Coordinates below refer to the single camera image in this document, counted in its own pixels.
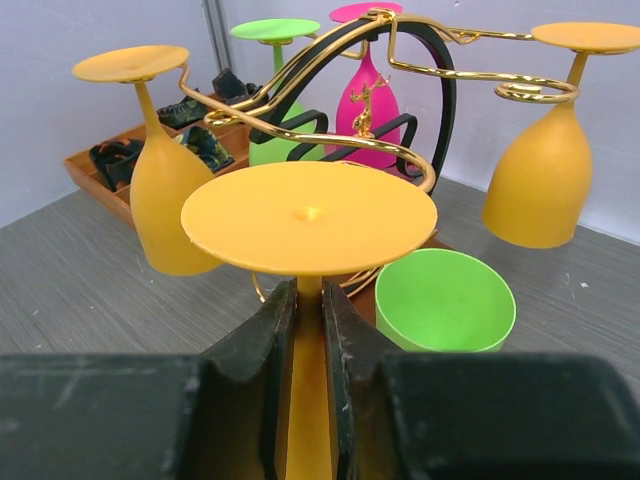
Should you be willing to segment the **gold wire wine glass rack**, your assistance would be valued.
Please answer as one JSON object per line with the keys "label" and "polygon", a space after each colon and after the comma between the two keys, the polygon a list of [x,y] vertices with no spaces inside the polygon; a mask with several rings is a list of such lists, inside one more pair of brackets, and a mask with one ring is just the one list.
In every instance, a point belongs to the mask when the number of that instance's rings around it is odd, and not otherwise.
{"label": "gold wire wine glass rack", "polygon": [[[433,190],[441,173],[454,126],[458,80],[493,81],[498,96],[534,104],[563,104],[578,96],[578,89],[567,82],[524,74],[461,71],[454,67],[448,43],[467,45],[481,38],[532,41],[533,33],[512,33],[444,26],[432,19],[404,14],[381,3],[353,5],[345,10],[338,27],[314,37],[287,63],[276,68],[273,77],[245,100],[230,105],[208,100],[188,86],[189,68],[181,67],[180,89],[210,108],[204,118],[210,127],[244,123],[251,128],[250,139],[259,144],[275,138],[292,141],[295,148],[289,160],[297,161],[317,145],[332,145],[327,162],[346,162],[359,150],[378,151],[395,158],[401,173],[414,163],[417,154],[409,145],[417,131],[417,119],[410,114],[395,114],[378,128],[372,126],[376,112],[387,112],[390,101],[377,102],[374,92],[387,89],[388,79],[373,66],[370,45],[388,34],[387,60],[396,70],[437,77],[442,88],[442,113],[438,141],[431,161],[420,166],[420,176]],[[352,79],[351,101],[360,102],[362,111],[353,118],[353,135],[329,132],[324,117],[316,111],[304,112],[290,120],[285,114],[308,83],[334,58],[344,56],[360,61]]]}

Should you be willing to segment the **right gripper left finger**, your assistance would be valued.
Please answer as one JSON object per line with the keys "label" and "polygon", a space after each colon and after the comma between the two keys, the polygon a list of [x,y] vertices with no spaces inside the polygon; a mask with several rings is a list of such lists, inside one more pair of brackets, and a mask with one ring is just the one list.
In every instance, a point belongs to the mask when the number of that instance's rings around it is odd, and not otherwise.
{"label": "right gripper left finger", "polygon": [[281,479],[287,458],[292,282],[191,355],[1,359],[5,479]]}

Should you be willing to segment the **pink wine glass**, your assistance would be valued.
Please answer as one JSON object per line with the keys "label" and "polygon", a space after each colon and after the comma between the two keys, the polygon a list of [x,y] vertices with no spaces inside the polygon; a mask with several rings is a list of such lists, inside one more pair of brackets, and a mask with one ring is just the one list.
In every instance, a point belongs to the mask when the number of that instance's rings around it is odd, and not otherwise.
{"label": "pink wine glass", "polygon": [[[401,13],[403,7],[392,2],[364,2],[339,7],[329,14],[337,23],[346,23],[360,18],[369,10],[382,8]],[[360,65],[341,96],[336,114],[336,133],[361,138],[373,138],[373,130],[400,115],[396,97],[386,80],[375,67],[369,41],[362,43],[358,54]],[[379,134],[390,143],[400,142],[400,129]],[[379,151],[360,149],[348,159],[369,167],[385,170],[395,162],[395,156]]]}

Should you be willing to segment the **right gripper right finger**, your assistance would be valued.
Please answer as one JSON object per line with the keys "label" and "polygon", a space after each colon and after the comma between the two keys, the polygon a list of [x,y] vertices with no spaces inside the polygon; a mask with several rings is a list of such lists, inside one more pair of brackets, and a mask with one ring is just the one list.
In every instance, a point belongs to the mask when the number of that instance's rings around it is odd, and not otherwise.
{"label": "right gripper right finger", "polygon": [[326,283],[337,479],[635,479],[639,408],[608,362],[405,352]]}

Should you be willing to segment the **orange wine glass back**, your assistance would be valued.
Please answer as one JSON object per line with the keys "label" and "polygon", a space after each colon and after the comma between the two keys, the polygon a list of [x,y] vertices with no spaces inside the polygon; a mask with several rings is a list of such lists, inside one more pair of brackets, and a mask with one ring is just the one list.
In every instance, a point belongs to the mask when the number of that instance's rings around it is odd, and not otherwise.
{"label": "orange wine glass back", "polygon": [[72,70],[84,81],[130,83],[135,87],[146,139],[130,184],[132,218],[150,266],[174,276],[198,275],[221,265],[220,260],[191,243],[181,224],[187,198],[214,175],[162,128],[146,86],[157,75],[182,66],[188,58],[189,51],[181,46],[137,46],[92,56]]}

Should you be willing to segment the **orange wine glass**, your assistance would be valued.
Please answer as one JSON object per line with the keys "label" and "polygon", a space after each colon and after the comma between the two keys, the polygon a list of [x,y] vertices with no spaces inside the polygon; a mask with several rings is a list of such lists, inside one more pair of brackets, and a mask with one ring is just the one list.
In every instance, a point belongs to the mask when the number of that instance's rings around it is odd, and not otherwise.
{"label": "orange wine glass", "polygon": [[[559,22],[531,30],[539,42],[575,52],[567,82],[577,87],[591,55],[618,55],[639,48],[637,26]],[[556,104],[507,148],[494,170],[482,220],[508,243],[533,249],[568,243],[592,181],[592,155],[577,119],[575,101]]]}
{"label": "orange wine glass", "polygon": [[174,276],[198,275],[221,265],[220,260],[191,243],[181,224],[187,198],[214,175],[162,128],[146,86],[157,75],[182,66],[188,58],[189,51],[181,46],[137,46],[92,56],[72,70],[84,81],[130,83],[135,87],[146,139],[130,184],[132,218],[150,266]]}
{"label": "orange wine glass", "polygon": [[369,270],[421,246],[437,222],[431,168],[415,185],[340,162],[249,167],[199,187],[181,223],[190,241],[225,263],[292,275],[294,322],[286,478],[332,479],[321,295],[328,276]]}

